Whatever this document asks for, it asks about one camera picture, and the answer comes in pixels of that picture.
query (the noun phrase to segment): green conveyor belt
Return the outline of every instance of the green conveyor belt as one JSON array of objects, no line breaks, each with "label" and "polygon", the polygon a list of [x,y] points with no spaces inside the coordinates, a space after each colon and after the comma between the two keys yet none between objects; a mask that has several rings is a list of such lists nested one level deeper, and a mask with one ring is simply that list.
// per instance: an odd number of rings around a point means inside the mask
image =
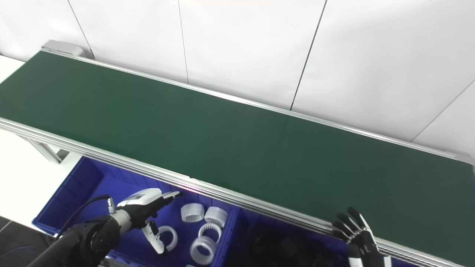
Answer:
[{"label": "green conveyor belt", "polygon": [[475,266],[472,165],[39,52],[0,85],[0,117]]}]

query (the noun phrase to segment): black object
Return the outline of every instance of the black object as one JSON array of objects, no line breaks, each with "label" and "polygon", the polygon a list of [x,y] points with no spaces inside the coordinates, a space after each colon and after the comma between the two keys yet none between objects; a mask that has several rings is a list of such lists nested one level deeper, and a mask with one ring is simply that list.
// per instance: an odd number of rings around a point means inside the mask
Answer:
[{"label": "black object", "polygon": [[84,204],[82,204],[79,208],[77,208],[74,213],[67,219],[67,221],[64,223],[63,227],[61,227],[61,230],[59,230],[58,235],[56,236],[55,240],[58,240],[62,235],[63,232],[66,230],[66,227],[71,223],[71,221],[77,216],[78,213],[80,213],[86,206],[91,204],[92,202],[96,202],[98,200],[106,200],[111,198],[108,194],[105,195],[100,195],[97,197],[93,197],[86,201]]},{"label": "black object", "polygon": [[28,267],[96,267],[119,237],[119,224],[110,216],[75,224]]},{"label": "black object", "polygon": [[293,261],[293,265],[297,267],[333,267],[334,263],[333,253],[315,240],[311,240],[300,250]]},{"label": "black object", "polygon": [[260,224],[249,230],[246,238],[246,247],[251,254],[263,256],[275,250],[278,242],[282,239],[282,234],[273,227]]},{"label": "black object", "polygon": [[230,267],[334,267],[333,253],[321,242],[294,231],[286,237],[272,226],[260,224],[246,235],[247,254],[240,254]]}]

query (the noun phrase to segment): blue bin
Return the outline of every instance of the blue bin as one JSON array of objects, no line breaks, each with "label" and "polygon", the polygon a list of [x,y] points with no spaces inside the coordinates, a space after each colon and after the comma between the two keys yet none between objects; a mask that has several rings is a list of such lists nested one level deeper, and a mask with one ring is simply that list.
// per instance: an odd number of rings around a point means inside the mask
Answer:
[{"label": "blue bin", "polygon": [[[251,226],[264,223],[283,233],[300,229],[294,225],[86,157],[79,160],[43,210],[33,220],[33,224],[54,235],[59,232],[73,212],[89,198],[109,194],[118,203],[131,194],[150,187],[158,187],[163,192],[182,191],[184,193],[184,196],[177,198],[170,205],[161,209],[158,212],[158,218],[155,219],[157,226],[169,225],[177,231],[178,244],[167,257],[163,257],[153,250],[141,230],[133,229],[122,235],[119,245],[111,250],[109,254],[110,257],[132,266],[185,267],[187,264],[198,266],[191,259],[189,249],[205,221],[183,222],[180,211],[181,207],[187,203],[201,203],[206,209],[210,206],[216,206],[228,212],[228,219],[211,267],[224,266],[229,250],[245,249],[242,238]],[[98,201],[84,208],[71,225],[107,213],[106,202]],[[341,255],[341,264],[344,264],[346,260],[346,245],[344,242],[315,232],[303,229],[300,229],[300,231],[309,238],[320,240],[336,255]],[[393,265],[396,267],[411,266],[395,259]]]}]

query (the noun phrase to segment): black cable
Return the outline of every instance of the black cable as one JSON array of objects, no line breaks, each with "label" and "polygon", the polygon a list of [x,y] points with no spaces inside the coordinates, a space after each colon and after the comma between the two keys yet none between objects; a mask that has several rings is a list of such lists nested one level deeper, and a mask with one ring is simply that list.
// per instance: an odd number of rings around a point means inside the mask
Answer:
[{"label": "black cable", "polygon": [[69,217],[69,219],[67,219],[67,221],[64,223],[63,227],[61,227],[61,230],[58,232],[58,235],[56,236],[55,238],[55,241],[58,240],[64,233],[64,231],[66,230],[66,227],[69,225],[69,223],[76,217],[76,215],[78,213],[80,213],[87,205],[91,204],[92,202],[96,202],[98,200],[106,200],[106,199],[109,199],[110,196],[108,194],[105,194],[105,195],[100,195],[100,196],[97,196],[97,197],[93,197],[91,199],[89,199],[88,201],[86,201],[84,204],[82,204],[79,208],[77,208],[77,210]]}]

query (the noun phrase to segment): white gear ring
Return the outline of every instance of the white gear ring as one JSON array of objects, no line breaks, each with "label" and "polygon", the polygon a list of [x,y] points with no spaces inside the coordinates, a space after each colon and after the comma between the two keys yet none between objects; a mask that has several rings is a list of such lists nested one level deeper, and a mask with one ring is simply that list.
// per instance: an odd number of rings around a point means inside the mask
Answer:
[{"label": "white gear ring", "polygon": [[[198,250],[198,247],[208,251],[208,255],[203,255]],[[209,265],[213,261],[214,254],[216,253],[216,243],[214,240],[207,236],[201,236],[196,238],[190,247],[191,258],[199,265]]]},{"label": "white gear ring", "polygon": [[166,246],[167,250],[170,252],[172,251],[178,244],[178,235],[177,231],[168,225],[158,227],[158,235],[160,236],[163,232],[170,232],[173,237],[171,239],[171,243]]},{"label": "white gear ring", "polygon": [[219,225],[217,224],[214,224],[214,223],[205,223],[203,224],[203,226],[201,226],[201,228],[199,229],[198,231],[198,237],[201,237],[203,235],[203,233],[206,231],[206,230],[215,230],[217,233],[218,233],[218,240],[216,240],[216,244],[219,243],[219,240],[221,239],[221,234],[223,233],[223,231],[221,230],[221,227],[219,227]]}]

